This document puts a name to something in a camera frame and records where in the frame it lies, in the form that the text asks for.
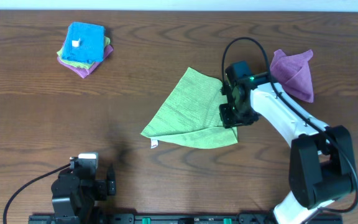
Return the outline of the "green microfiber cloth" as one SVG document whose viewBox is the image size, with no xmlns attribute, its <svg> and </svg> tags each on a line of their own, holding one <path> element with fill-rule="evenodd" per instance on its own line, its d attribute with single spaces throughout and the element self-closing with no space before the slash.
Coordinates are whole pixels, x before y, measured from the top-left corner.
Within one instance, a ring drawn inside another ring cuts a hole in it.
<svg viewBox="0 0 358 224">
<path fill-rule="evenodd" d="M 187 68 L 180 81 L 141 135 L 152 145 L 159 141 L 197 149 L 238 143 L 236 128 L 224 128 L 219 106 L 227 103 L 217 78 Z"/>
</svg>

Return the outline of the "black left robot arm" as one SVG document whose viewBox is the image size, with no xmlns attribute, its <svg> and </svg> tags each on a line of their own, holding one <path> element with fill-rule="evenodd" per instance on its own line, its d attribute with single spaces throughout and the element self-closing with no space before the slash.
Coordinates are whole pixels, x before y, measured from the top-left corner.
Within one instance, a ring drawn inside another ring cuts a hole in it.
<svg viewBox="0 0 358 224">
<path fill-rule="evenodd" d="M 73 162 L 59 173 L 51 186 L 55 223 L 109 223 L 95 203 L 116 194 L 116 174 L 109 166 L 106 178 L 97 180 L 96 170 L 94 162 Z"/>
</svg>

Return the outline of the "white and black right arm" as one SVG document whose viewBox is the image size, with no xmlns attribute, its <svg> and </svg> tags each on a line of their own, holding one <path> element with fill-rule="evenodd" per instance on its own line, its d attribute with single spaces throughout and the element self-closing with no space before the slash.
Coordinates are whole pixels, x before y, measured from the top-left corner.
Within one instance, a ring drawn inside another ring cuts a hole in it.
<svg viewBox="0 0 358 224">
<path fill-rule="evenodd" d="M 268 213 L 245 212 L 238 223 L 342 223 L 358 204 L 352 139 L 344 126 L 330 127 L 305 111 L 268 72 L 224 72 L 219 107 L 226 128 L 251 125 L 263 116 L 290 147 L 290 193 Z"/>
</svg>

